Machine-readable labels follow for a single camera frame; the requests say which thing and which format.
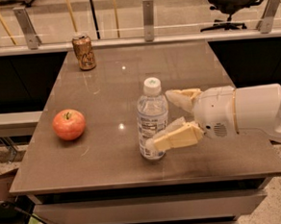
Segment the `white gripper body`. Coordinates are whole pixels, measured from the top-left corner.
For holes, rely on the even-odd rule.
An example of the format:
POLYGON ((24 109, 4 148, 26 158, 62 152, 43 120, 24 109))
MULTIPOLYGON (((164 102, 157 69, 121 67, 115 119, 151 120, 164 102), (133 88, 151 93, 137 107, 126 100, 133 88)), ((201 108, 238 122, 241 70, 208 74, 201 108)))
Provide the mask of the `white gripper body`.
POLYGON ((234 137, 237 134, 234 119, 233 87, 212 87, 193 102, 193 117, 208 138, 234 137))

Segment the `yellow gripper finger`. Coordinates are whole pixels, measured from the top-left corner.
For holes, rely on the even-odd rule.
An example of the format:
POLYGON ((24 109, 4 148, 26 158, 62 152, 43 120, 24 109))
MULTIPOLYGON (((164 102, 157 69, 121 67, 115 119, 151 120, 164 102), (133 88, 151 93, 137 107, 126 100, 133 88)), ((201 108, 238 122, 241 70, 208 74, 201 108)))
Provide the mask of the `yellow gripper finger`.
POLYGON ((166 99, 181 110, 192 112, 194 101, 201 93, 199 88, 170 89, 166 91, 166 99))
POLYGON ((198 143, 204 137, 204 131, 195 122, 188 122, 183 116, 145 142, 146 148, 156 151, 168 151, 172 148, 183 148, 198 143))

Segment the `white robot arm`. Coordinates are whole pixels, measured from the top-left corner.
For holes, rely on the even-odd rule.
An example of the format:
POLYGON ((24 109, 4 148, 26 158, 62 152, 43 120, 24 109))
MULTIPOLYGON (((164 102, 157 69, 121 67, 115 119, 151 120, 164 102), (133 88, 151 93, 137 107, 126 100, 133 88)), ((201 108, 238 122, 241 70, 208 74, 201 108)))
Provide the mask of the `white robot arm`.
POLYGON ((203 137, 235 137, 260 131, 281 143, 281 85, 211 87, 166 92, 173 105, 189 112, 193 120, 178 118, 146 141, 148 150, 168 151, 198 143, 203 137))

